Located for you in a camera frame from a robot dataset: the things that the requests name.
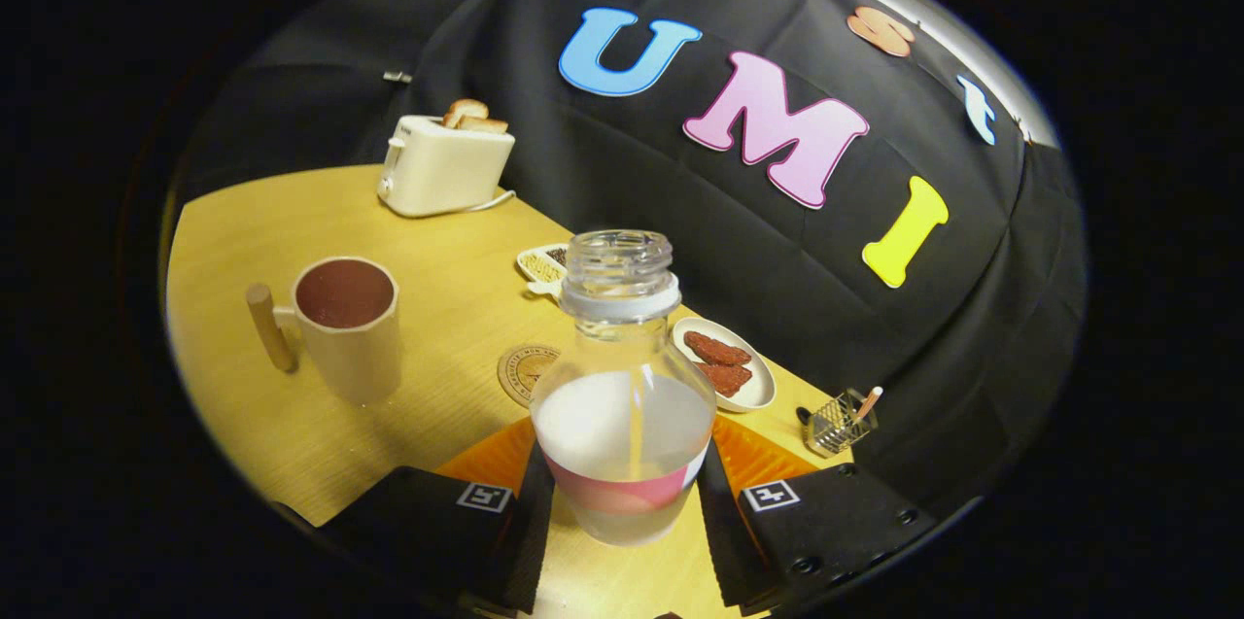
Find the yellow table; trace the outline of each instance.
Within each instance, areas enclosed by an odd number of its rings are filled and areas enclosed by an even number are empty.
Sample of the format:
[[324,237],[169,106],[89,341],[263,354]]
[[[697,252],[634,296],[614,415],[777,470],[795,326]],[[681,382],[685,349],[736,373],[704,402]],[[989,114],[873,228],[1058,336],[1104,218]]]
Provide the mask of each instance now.
[[[401,218],[374,194],[379,168],[299,172],[218,190],[187,204],[173,237],[167,317],[190,400],[258,495],[315,526],[397,465],[435,469],[527,415],[498,383],[499,358],[524,343],[562,349],[572,333],[554,301],[527,295],[515,265],[520,251],[565,242],[569,230],[521,199],[489,211]],[[338,255],[378,261],[401,290],[403,380],[387,403],[352,406],[330,394],[296,341],[300,367],[276,370],[246,308],[250,283],[267,283],[277,305],[290,305],[299,270]],[[671,323],[693,314],[680,306]],[[851,461],[850,452],[824,460],[804,447],[795,408],[816,410],[829,397],[765,363],[778,385],[774,403],[722,414],[820,469]],[[698,492],[668,536],[638,548],[597,543],[555,493],[535,615],[667,612],[739,615],[722,605]]]

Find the small dish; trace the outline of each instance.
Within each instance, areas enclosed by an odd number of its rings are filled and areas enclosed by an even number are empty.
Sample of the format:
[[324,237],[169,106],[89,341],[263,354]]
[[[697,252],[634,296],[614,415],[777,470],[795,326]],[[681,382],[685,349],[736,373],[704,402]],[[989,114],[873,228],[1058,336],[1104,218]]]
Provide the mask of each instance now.
[[687,354],[692,362],[703,363],[702,358],[695,357],[692,348],[687,346],[683,341],[683,336],[687,332],[698,332],[702,336],[710,336],[715,341],[723,341],[723,343],[729,346],[736,346],[736,348],[743,349],[748,354],[751,354],[751,362],[744,363],[744,367],[751,372],[750,379],[739,393],[733,394],[730,398],[725,398],[724,394],[717,394],[717,406],[725,411],[751,411],[760,410],[769,403],[774,401],[775,394],[778,394],[778,385],[774,384],[774,377],[769,372],[769,365],[765,363],[764,358],[751,346],[746,343],[740,336],[735,336],[734,332],[728,331],[718,323],[712,321],[705,321],[705,318],[682,318],[674,327],[671,328],[671,339],[674,341],[674,346],[679,352]]
[[567,242],[555,242],[519,252],[516,262],[520,272],[529,278],[527,291],[551,296],[555,301],[561,300],[561,281],[566,277],[565,257],[569,247]]

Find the letter m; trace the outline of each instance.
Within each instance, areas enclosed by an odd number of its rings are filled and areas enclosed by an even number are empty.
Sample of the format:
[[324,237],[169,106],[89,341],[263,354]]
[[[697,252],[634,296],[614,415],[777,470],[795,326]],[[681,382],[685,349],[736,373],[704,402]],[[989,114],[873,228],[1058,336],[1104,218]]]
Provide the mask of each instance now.
[[755,164],[795,144],[781,163],[769,167],[769,180],[806,208],[825,206],[825,185],[838,159],[868,123],[836,98],[822,98],[796,113],[786,109],[781,67],[750,52],[730,53],[734,75],[700,118],[688,118],[685,132],[710,149],[730,149],[730,127],[743,122],[743,163]]

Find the blue letter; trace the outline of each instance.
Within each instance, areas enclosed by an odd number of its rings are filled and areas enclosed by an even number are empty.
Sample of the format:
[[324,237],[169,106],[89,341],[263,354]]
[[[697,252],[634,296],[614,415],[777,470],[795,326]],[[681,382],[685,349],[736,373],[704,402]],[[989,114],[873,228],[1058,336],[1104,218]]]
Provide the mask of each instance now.
[[583,24],[561,51],[557,70],[566,82],[600,96],[633,96],[652,87],[684,42],[699,40],[700,31],[678,21],[658,19],[649,25],[656,36],[639,61],[624,73],[601,67],[601,53],[622,26],[634,25],[638,16],[621,9],[596,7],[583,12]]
[[989,123],[994,119],[994,109],[985,104],[985,92],[964,80],[963,75],[959,75],[958,78],[959,83],[963,85],[963,104],[968,108],[969,122],[977,127],[977,132],[985,138],[986,144],[994,144],[994,132],[989,131]]

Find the toaster cord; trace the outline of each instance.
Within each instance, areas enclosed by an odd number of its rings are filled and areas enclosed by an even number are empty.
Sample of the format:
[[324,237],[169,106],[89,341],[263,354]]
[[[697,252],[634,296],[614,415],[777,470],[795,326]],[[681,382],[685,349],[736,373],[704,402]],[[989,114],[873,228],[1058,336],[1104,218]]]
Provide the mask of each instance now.
[[481,203],[479,206],[463,208],[460,213],[484,211],[485,208],[494,208],[498,203],[506,201],[506,199],[514,198],[514,189],[511,189],[508,190],[508,193],[499,195],[499,198],[494,198],[493,201]]

